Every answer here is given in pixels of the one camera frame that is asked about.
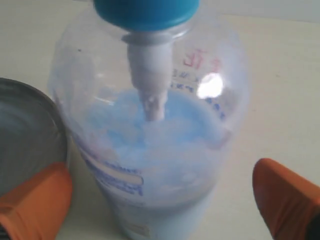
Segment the can lid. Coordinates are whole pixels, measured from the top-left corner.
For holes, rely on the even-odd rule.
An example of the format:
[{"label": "can lid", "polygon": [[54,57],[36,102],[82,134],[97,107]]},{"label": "can lid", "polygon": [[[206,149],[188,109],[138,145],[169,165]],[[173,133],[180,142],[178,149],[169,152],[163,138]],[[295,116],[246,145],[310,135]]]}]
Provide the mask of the can lid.
[{"label": "can lid", "polygon": [[93,0],[98,15],[132,31],[159,31],[188,21],[199,0]]},{"label": "can lid", "polygon": [[55,162],[68,138],[55,104],[19,81],[0,78],[0,197]]}]

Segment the white table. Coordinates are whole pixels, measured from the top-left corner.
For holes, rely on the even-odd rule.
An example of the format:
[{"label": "white table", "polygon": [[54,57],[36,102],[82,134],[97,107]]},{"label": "white table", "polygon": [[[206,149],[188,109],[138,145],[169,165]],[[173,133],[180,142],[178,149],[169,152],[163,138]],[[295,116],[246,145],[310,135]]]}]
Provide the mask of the white table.
[{"label": "white table", "polygon": [[[47,92],[55,41],[86,7],[72,0],[0,1],[0,76]],[[249,56],[253,95],[246,122],[190,240],[271,240],[252,191],[252,170],[271,157],[320,185],[320,24],[225,16]],[[75,152],[74,195],[57,240],[122,240]]]}]

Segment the clear plastic bottle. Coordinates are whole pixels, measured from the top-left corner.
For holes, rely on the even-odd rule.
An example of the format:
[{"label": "clear plastic bottle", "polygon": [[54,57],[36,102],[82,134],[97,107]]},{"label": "clear plastic bottle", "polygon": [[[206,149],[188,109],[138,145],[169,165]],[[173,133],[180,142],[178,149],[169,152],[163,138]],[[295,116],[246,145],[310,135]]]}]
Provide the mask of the clear plastic bottle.
[{"label": "clear plastic bottle", "polygon": [[247,110],[241,44],[197,0],[93,2],[56,44],[50,92],[127,235],[185,240]]}]

